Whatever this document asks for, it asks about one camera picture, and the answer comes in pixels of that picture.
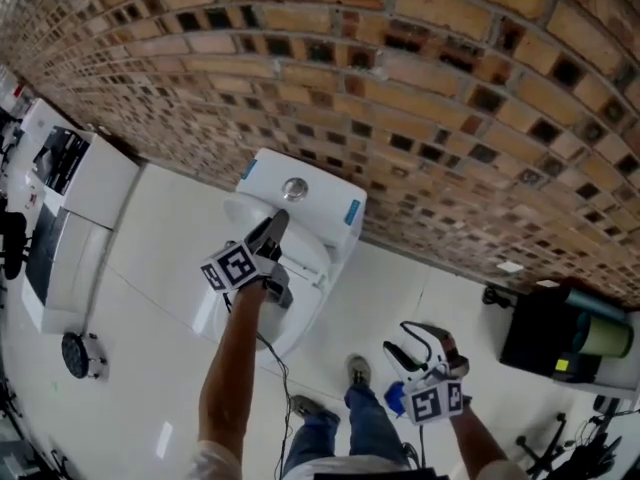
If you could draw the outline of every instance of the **toilet tank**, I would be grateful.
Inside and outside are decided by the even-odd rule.
[[[236,192],[287,210],[325,245],[333,261],[351,252],[362,230],[367,200],[364,190],[269,149],[258,151]]]

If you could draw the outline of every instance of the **shoe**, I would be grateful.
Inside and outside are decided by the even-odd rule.
[[[364,384],[369,387],[371,384],[371,367],[362,356],[349,356],[347,359],[347,374],[349,375],[350,386],[354,384]]]
[[[322,404],[304,395],[293,395],[291,397],[291,412],[303,419],[306,416],[316,416],[323,412],[334,415],[331,411],[327,411]]]

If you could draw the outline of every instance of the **toilet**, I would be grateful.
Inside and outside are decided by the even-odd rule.
[[[278,210],[290,221],[280,243],[279,263],[289,275],[293,302],[287,309],[265,302],[258,332],[281,359],[307,333],[322,310],[362,230],[367,194],[345,180],[294,158],[261,149],[223,202],[235,236],[242,240]],[[222,296],[215,302],[214,334],[221,339],[228,311]],[[274,361],[257,341],[256,364]]]

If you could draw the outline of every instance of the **flush button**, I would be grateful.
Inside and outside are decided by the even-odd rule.
[[[309,185],[302,178],[289,178],[282,186],[284,198],[295,203],[302,201],[309,192]]]

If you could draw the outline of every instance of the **blue label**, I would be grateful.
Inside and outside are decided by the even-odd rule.
[[[351,207],[349,208],[349,211],[347,212],[347,216],[344,218],[344,221],[347,224],[347,226],[351,226],[351,224],[353,224],[353,219],[356,216],[356,212],[358,211],[358,208],[360,208],[360,201],[354,199],[353,202],[351,203]]]
[[[251,169],[253,169],[257,163],[258,161],[255,158],[251,160],[251,163],[247,167],[247,170],[244,171],[244,174],[242,175],[243,180],[246,180],[249,177],[249,173],[251,173]]]

